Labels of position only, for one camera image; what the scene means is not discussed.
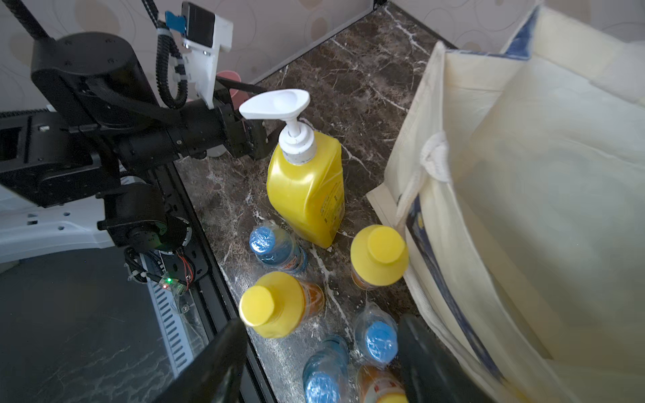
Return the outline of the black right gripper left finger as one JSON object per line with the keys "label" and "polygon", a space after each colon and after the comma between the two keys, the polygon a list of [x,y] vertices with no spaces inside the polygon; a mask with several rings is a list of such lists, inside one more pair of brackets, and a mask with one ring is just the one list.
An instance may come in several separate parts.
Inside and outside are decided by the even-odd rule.
{"label": "black right gripper left finger", "polygon": [[229,321],[156,401],[238,401],[247,349],[245,325],[238,318]]}

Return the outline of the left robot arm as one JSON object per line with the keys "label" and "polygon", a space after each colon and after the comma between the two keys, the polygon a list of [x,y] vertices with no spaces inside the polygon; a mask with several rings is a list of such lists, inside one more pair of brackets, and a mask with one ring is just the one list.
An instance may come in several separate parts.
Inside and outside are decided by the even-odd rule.
{"label": "left robot arm", "polygon": [[260,160],[277,132],[244,118],[232,90],[262,88],[217,74],[232,45],[233,25],[195,3],[160,14],[144,3],[156,28],[155,87],[126,40],[84,32],[54,39],[20,1],[6,8],[32,37],[31,80],[47,109],[1,115],[1,183],[41,208],[91,196],[103,201],[97,228],[119,247],[173,254],[191,239],[191,225],[167,207],[147,173],[182,157],[204,158],[223,146],[234,157]]}

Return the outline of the yellow dish soap pump bottle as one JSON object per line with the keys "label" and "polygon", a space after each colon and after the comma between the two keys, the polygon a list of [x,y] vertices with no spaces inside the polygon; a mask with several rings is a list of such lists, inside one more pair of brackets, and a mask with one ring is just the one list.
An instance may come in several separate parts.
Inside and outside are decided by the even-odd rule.
{"label": "yellow dish soap pump bottle", "polygon": [[286,124],[270,160],[267,195],[297,235],[326,249],[345,212],[342,149],[337,139],[298,120],[309,103],[304,90],[270,91],[243,103],[240,113]]}

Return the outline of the cream starry night shopping bag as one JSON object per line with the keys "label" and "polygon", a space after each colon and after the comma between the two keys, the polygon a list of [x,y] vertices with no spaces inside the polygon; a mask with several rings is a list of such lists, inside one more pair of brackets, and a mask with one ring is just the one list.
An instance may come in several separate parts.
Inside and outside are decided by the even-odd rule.
{"label": "cream starry night shopping bag", "polygon": [[643,401],[642,45],[543,5],[499,54],[435,45],[368,198],[492,401]]}

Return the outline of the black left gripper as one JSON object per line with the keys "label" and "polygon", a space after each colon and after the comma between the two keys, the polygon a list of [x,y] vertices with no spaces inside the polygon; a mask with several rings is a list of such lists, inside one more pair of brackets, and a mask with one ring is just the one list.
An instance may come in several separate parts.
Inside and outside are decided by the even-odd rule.
{"label": "black left gripper", "polygon": [[261,120],[244,119],[231,103],[215,99],[214,105],[218,124],[214,157],[225,151],[234,158],[248,156],[254,161],[271,155],[278,144],[279,129],[269,132]]}

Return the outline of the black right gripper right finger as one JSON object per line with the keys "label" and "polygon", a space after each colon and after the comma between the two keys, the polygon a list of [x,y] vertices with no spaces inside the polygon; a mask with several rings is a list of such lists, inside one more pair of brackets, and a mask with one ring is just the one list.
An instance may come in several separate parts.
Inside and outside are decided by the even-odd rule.
{"label": "black right gripper right finger", "polygon": [[412,314],[398,325],[398,356],[410,402],[491,402],[426,324]]}

